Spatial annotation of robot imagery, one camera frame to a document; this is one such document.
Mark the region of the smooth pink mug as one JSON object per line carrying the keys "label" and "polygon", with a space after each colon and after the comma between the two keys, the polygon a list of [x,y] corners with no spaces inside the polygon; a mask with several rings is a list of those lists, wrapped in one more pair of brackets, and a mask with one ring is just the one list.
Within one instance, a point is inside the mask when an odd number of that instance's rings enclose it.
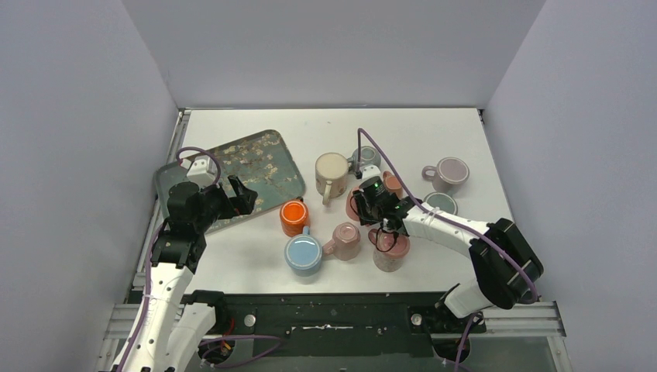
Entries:
{"label": "smooth pink mug", "polygon": [[356,203],[353,198],[353,192],[356,191],[358,187],[353,188],[347,195],[346,198],[346,214],[347,216],[355,222],[359,222],[359,216],[357,214]]}

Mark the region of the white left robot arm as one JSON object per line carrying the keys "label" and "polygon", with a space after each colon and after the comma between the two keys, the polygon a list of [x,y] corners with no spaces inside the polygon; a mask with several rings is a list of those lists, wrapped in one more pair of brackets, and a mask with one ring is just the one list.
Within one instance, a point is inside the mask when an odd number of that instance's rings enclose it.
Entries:
{"label": "white left robot arm", "polygon": [[201,188],[185,181],[168,191],[169,215],[149,249],[142,301],[113,371],[182,371],[203,336],[228,325],[222,294],[184,294],[207,246],[205,234],[211,225],[254,210],[257,192],[235,175],[228,180],[233,196],[225,193],[221,183]]}

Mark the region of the cream floral mug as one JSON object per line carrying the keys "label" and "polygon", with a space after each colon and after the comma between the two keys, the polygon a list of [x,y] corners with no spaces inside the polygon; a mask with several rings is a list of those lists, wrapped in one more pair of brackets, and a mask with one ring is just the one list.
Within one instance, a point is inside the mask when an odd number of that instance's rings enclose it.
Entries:
{"label": "cream floral mug", "polygon": [[323,153],[317,158],[315,184],[324,206],[328,206],[333,198],[345,193],[348,173],[349,163],[342,154],[329,152]]}

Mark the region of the faceted pink mug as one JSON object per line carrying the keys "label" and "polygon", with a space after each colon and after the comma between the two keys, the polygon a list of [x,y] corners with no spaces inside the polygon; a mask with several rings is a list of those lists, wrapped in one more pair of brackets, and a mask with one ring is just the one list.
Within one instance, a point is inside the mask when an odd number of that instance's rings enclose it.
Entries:
{"label": "faceted pink mug", "polygon": [[334,256],[338,260],[348,261],[358,256],[361,245],[359,228],[351,222],[344,222],[335,227],[332,238],[323,245],[324,257]]}

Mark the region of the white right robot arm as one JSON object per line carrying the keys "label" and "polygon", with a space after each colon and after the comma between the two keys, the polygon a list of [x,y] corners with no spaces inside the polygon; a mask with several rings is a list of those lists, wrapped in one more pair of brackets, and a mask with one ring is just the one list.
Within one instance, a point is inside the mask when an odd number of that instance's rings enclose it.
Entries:
{"label": "white right robot arm", "polygon": [[394,236],[425,239],[470,260],[475,278],[457,284],[439,301],[454,317],[463,319],[485,308],[511,309],[522,301],[537,300],[535,282],[545,269],[511,220],[464,219],[418,198],[399,198],[384,187],[380,177],[364,181],[353,199],[361,224],[377,225]]}

